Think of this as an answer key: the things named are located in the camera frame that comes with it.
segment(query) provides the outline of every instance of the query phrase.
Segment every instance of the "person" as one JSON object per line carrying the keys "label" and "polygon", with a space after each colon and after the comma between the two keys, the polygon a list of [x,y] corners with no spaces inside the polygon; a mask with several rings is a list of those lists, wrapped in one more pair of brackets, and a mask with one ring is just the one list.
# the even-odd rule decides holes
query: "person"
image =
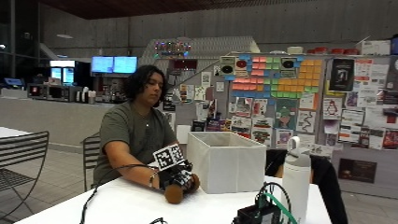
{"label": "person", "polygon": [[94,185],[122,176],[151,188],[159,188],[159,176],[146,167],[111,168],[126,164],[149,164],[153,152],[177,144],[177,137],[165,115],[154,109],[166,94],[163,72],[154,65],[141,66],[123,83],[126,102],[103,114],[99,137],[101,152],[93,172]]}

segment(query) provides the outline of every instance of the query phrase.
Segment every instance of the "counter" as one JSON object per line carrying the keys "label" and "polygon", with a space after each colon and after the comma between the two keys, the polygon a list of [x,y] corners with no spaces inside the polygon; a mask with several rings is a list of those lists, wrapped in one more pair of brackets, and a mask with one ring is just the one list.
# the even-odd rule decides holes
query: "counter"
{"label": "counter", "polygon": [[0,97],[0,126],[25,132],[49,131],[49,148],[81,153],[82,140],[99,131],[113,104],[77,104]]}

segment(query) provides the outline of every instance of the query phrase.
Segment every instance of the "white bottle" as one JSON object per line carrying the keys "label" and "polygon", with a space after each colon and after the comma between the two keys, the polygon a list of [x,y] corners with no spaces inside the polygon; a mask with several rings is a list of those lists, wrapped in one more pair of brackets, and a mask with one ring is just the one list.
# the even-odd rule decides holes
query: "white bottle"
{"label": "white bottle", "polygon": [[[310,153],[304,153],[304,149],[299,148],[299,138],[294,136],[287,142],[287,154],[283,164],[282,187],[287,192],[291,204],[291,215],[296,223],[306,223],[308,189],[311,178],[311,158]],[[288,209],[288,204],[283,193],[280,195],[280,203]]]}

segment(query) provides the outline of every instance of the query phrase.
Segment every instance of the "ceiling light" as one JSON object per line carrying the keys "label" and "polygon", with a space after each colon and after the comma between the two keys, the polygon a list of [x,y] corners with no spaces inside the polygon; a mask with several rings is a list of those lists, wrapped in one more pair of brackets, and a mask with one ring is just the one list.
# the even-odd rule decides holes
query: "ceiling light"
{"label": "ceiling light", "polygon": [[70,36],[70,35],[57,35],[57,36],[61,38],[65,38],[65,39],[73,39],[73,36]]}

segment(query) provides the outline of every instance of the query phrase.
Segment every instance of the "black chair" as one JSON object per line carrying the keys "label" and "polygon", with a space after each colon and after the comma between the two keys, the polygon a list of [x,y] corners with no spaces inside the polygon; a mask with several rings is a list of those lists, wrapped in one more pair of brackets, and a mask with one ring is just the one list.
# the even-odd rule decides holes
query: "black chair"
{"label": "black chair", "polygon": [[[9,216],[22,204],[33,214],[25,203],[25,200],[31,193],[42,171],[42,166],[47,154],[47,138],[47,132],[29,133],[19,136],[0,138],[0,191],[11,189],[18,199],[21,200],[17,206],[2,216],[0,216],[0,220],[7,220],[6,216]],[[22,175],[11,171],[11,169],[21,163],[37,161],[38,172],[35,175]],[[25,185],[30,181],[33,181],[31,186],[27,190],[26,196],[22,197],[17,192],[15,187]]]}
{"label": "black chair", "polygon": [[101,138],[98,135],[89,136],[83,140],[83,169],[85,169],[85,191],[86,191],[86,172],[94,169],[99,155]]}

